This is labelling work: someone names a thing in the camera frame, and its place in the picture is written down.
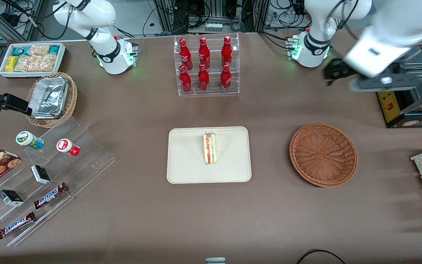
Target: clear acrylic shelf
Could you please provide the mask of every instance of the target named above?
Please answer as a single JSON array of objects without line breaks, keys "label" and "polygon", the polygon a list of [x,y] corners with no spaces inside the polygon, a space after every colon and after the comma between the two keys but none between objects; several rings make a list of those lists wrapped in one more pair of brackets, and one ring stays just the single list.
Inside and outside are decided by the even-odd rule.
[{"label": "clear acrylic shelf", "polygon": [[[7,246],[16,246],[22,242],[115,161],[112,155],[96,142],[87,131],[87,127],[74,117],[53,127],[40,138],[45,142],[43,148],[34,150],[27,147],[20,154],[22,163],[15,168],[19,170],[0,179],[0,190],[15,190],[24,201],[20,207],[13,207],[7,206],[0,198],[0,229],[25,217],[30,211],[34,212],[37,219],[34,223],[29,223],[5,237],[2,241]],[[57,151],[55,145],[62,138],[71,140],[81,148],[77,157]],[[30,169],[34,164],[45,167],[52,179],[50,184],[35,181]],[[33,202],[62,182],[65,182],[69,189],[42,208],[35,210]]]},{"label": "clear acrylic shelf", "polygon": [[[211,67],[208,69],[210,76],[210,86],[208,91],[204,92],[199,88],[198,82],[198,72],[200,59],[198,56],[198,50],[200,48],[200,37],[206,37],[206,42],[210,48],[211,54]],[[224,44],[224,37],[231,37],[231,46],[232,46],[232,63],[230,67],[230,72],[232,74],[231,78],[231,89],[229,92],[223,92],[221,90],[221,49]],[[186,45],[191,52],[191,60],[193,62],[193,69],[188,71],[188,74],[191,77],[191,93],[184,93],[180,84],[180,71],[179,67],[181,65],[180,61],[180,45],[178,44],[180,39],[186,40]],[[238,33],[233,34],[210,34],[210,35],[187,35],[181,37],[175,37],[174,39],[174,58],[175,58],[175,74],[177,75],[177,90],[179,96],[210,96],[210,95],[235,95],[240,92],[240,59],[239,59],[239,35]]]}]

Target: white tray with snacks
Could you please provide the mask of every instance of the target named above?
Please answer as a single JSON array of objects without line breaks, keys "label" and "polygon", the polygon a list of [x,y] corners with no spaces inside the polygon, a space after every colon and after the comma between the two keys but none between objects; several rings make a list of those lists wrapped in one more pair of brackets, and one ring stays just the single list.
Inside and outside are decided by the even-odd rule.
[{"label": "white tray with snacks", "polygon": [[[31,47],[32,45],[50,45],[50,46],[57,46],[59,47],[59,50],[56,54],[56,60],[54,62],[53,69],[51,71],[32,71],[32,72],[24,72],[24,71],[6,71],[5,67],[7,64],[7,61],[10,56],[14,55],[14,50],[22,48],[22,47]],[[63,61],[64,52],[66,50],[66,47],[59,42],[32,42],[32,43],[17,43],[17,44],[10,44],[7,47],[7,51],[5,53],[4,59],[1,63],[0,67],[0,75],[2,77],[6,78],[31,78],[31,77],[42,77],[48,74],[56,73],[60,69],[60,66]]]},{"label": "white tray with snacks", "polygon": [[[215,136],[216,162],[206,164],[204,135]],[[169,133],[167,180],[172,184],[247,182],[252,177],[248,130],[242,126],[176,128]]]}]

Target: coca-cola bottle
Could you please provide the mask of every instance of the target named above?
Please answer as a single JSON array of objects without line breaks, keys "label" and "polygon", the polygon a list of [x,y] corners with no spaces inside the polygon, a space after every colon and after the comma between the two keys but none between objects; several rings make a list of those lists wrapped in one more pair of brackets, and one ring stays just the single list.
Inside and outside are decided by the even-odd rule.
[{"label": "coca-cola bottle", "polygon": [[209,89],[210,85],[210,75],[206,70],[204,64],[200,64],[200,72],[198,73],[198,79],[200,81],[200,89],[206,92]]},{"label": "coca-cola bottle", "polygon": [[229,72],[229,64],[225,64],[222,67],[221,72],[221,90],[223,92],[229,92],[231,90],[231,78],[232,74]]},{"label": "coca-cola bottle", "polygon": [[224,45],[222,46],[221,50],[221,64],[224,67],[224,65],[232,63],[232,46],[231,46],[231,37],[226,36],[224,37]]},{"label": "coca-cola bottle", "polygon": [[198,50],[200,56],[200,64],[209,69],[211,67],[210,48],[206,44],[206,37],[200,37],[200,49]]},{"label": "coca-cola bottle", "polygon": [[193,63],[191,62],[191,52],[190,49],[186,46],[186,40],[181,38],[180,43],[180,60],[182,65],[186,67],[186,70],[193,69]]},{"label": "coca-cola bottle", "polygon": [[184,93],[191,93],[191,78],[188,72],[186,72],[186,67],[183,65],[180,65],[180,85],[182,86],[182,90]]}]

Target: wicker basket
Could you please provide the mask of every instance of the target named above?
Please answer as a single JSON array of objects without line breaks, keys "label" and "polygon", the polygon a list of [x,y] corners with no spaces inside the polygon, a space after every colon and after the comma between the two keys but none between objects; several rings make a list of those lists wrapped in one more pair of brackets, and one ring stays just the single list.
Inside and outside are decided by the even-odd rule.
[{"label": "wicker basket", "polygon": [[[42,78],[55,78],[55,77],[63,77],[69,81],[69,87],[68,87],[68,91],[66,95],[66,103],[64,107],[64,114],[59,119],[35,119],[35,118],[27,116],[27,119],[32,125],[36,125],[38,127],[52,128],[58,123],[68,120],[74,112],[74,108],[76,107],[76,100],[77,100],[76,84],[73,82],[73,79],[69,75],[63,72],[57,72],[54,74],[46,75]],[[34,88],[35,88],[35,84],[32,85],[32,89],[30,89],[29,95],[27,96],[27,101],[29,102],[32,97]]]},{"label": "wicker basket", "polygon": [[320,187],[348,182],[357,169],[356,148],[340,129],[314,123],[298,129],[289,145],[289,156],[297,172]]}]

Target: table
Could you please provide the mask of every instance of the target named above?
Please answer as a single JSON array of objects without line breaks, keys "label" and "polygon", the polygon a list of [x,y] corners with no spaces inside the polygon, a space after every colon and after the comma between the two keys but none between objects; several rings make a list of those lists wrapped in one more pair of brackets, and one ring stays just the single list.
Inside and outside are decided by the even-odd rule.
[{"label": "table", "polygon": [[[347,263],[422,263],[422,182],[409,160],[422,153],[422,129],[386,129],[375,95],[349,92],[349,78],[325,87],[322,67],[289,62],[260,35],[240,38],[241,93],[214,98],[178,97],[173,37],[145,40],[137,67],[118,76],[88,42],[65,42],[75,116],[118,160],[22,244],[0,243],[0,263],[287,264],[315,248]],[[333,40],[342,54],[353,43],[345,32]],[[1,78],[0,93],[24,98],[33,82]],[[315,187],[290,164],[289,140],[311,122],[339,127],[357,148],[342,187]],[[171,129],[233,125],[249,131],[249,182],[167,182]],[[45,131],[1,113],[0,148],[21,152],[22,130]]]}]

